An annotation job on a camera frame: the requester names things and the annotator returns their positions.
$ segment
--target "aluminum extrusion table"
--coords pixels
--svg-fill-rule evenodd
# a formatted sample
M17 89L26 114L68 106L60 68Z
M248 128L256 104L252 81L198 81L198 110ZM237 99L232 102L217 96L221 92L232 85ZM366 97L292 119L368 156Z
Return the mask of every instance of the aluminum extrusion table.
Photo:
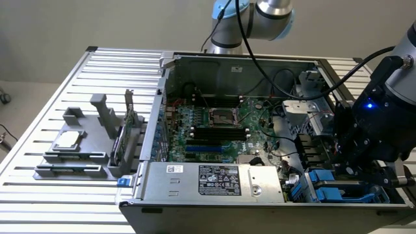
M34 180L32 175L64 124L66 107L78 106L85 114L97 114L89 104L92 94L106 94L106 106L122 116L124 92L133 89L134 110L144 118L149 117L160 78L160 54L114 48L84 53L0 164L0 233L133 233L114 205L116 181ZM324 59L340 77L357 64L350 58ZM364 67L345 82L354 98L369 82L369 74ZM416 151L405 164L416 174ZM128 193L130 189L124 189L122 194ZM405 228L416 228L416 222Z

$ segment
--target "motherboard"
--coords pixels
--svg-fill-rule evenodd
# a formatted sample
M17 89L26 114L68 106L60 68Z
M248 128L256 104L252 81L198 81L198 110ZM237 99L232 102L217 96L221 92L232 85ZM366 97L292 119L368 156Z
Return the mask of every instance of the motherboard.
M274 136L272 114L266 111L272 103L248 97L234 104L217 104L206 98L202 104L177 99L168 105L168 161L249 163L260 157L265 165L276 165L278 159L270 153L278 142L261 132Z

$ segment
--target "white sticker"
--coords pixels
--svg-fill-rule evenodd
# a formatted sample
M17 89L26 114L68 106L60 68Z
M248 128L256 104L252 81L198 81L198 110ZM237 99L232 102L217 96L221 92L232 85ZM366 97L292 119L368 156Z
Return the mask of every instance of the white sticker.
M242 72L242 67L232 67L232 72Z
M182 173L182 165L168 165L166 172L168 173Z

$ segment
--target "wire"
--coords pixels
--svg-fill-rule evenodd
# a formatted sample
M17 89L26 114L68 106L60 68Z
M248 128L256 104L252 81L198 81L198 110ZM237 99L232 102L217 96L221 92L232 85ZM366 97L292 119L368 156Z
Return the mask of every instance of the wire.
M280 69L280 70L274 73L274 75L273 75L273 83L274 83L276 76L277 76L278 73L282 72L282 71L290 72L292 77L293 77L293 86L294 86L294 85L296 85L296 75L294 75L293 71L292 71L290 69L288 69L288 68ZM273 86L272 86L272 88L270 88L270 95L274 95L274 87L273 87Z
M274 73L273 80L274 80L276 75L278 75L278 73L282 72L282 71L289 71L289 72L292 73L293 79L296 80L296 75L294 75L293 71L292 71L290 69L288 69L288 68L280 69L280 70ZM252 89L248 90L248 91L246 91L245 93L242 93L241 95L242 95L242 96L248 95L248 94L260 86L260 84L262 83L262 81L265 81L265 78L262 78L262 79L258 81L258 83L252 87Z
M224 6L224 8L222 8L222 10L221 10L220 13L218 13L218 16L217 16L217 18L216 18L217 21L216 21L213 30L212 30L209 36L206 37L206 39L205 39L205 41L204 41L204 44L202 44L202 46L201 46L201 51L204 50L204 46L205 46L205 44L206 44L206 41L208 41L208 39L212 37L212 35L213 35L213 33L214 33L214 30L216 30L216 27L218 26L218 24L220 24L220 22L221 22L221 20L222 20L222 17L224 17L224 14L225 14L225 9L226 9L226 7L228 7L228 5L229 5L230 2L232 2L232 0L228 0L228 2L225 3L225 6Z
M5 127L2 124L0 124L0 126L4 128L4 130L5 130L6 133L10 135L10 137L13 137L16 141L18 141L18 139L13 136L13 134L10 134L10 132L9 132L9 130L6 129L6 127Z
M234 0L234 7L236 9L238 9L238 0ZM274 82L272 81L272 79L266 76L262 68L260 67L260 64L257 63L257 60L256 60L256 57L253 55L253 51L252 51L252 48L248 44L248 40L246 40L246 37L245 37L245 33L244 33L244 27L242 27L242 22L241 22L241 15L240 15L240 11L236 11L236 18L237 18L237 23L238 23L238 28L240 28L240 33L241 33L241 37L242 37L242 40L244 40L244 44L245 44L245 47L246 47L246 50L248 50L248 53L249 53L249 56L250 56L250 59L258 69L258 71L261 72L264 78L268 80L268 82L273 85L273 87L280 91L282 92L288 97L293 98L294 100L301 100L301 101L309 101L309 100L314 100L317 98L321 98L324 96L326 96L334 89L337 89L342 83L352 77L352 75L354 74L354 72L374 58L377 57L378 55L389 52L393 50L394 46L390 46L390 47L386 47L378 51L376 51L374 53L372 53L366 58L364 58L364 60L354 66L354 68L346 73L346 75L344 76L344 78L328 89L325 90L324 92L321 92L318 95L314 95L312 97L297 97L292 94L289 94L280 86L277 86L274 84Z
M242 96L248 95L258 87L258 85L262 83L262 81L265 81L264 78L258 81L258 83L254 85L254 87L242 94Z
M276 155L276 154L273 154L273 152L272 152L272 151L270 151L269 153L272 154L272 156L276 156L276 157L285 157L285 156L289 156L289 155L296 154L297 152L292 152L292 153L285 154L285 155Z
M260 117L258 117L258 123L257 123L257 125L258 125L258 129L260 129L260 131L262 132L262 134L264 134L264 135L266 135L268 137L270 137L270 138L276 138L276 139L286 139L286 140L289 140L290 142L293 142L293 143L294 143L294 140L292 140L290 138L284 137L284 136L273 136L273 135L268 134L268 133L262 130L262 128L261 128L261 125L260 125L260 120L261 120L261 117L262 117L262 115L264 115L265 111L266 111L269 108L274 108L277 105L278 105L278 103L277 103L277 104L274 104L273 106L268 107L268 108L266 108L266 109L261 112Z

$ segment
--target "blue latch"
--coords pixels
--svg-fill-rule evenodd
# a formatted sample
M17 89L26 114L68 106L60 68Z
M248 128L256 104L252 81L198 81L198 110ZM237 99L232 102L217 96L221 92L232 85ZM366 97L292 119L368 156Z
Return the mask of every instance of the blue latch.
M130 179L129 178L118 178L117 179L117 187L118 188L129 188L130 187Z

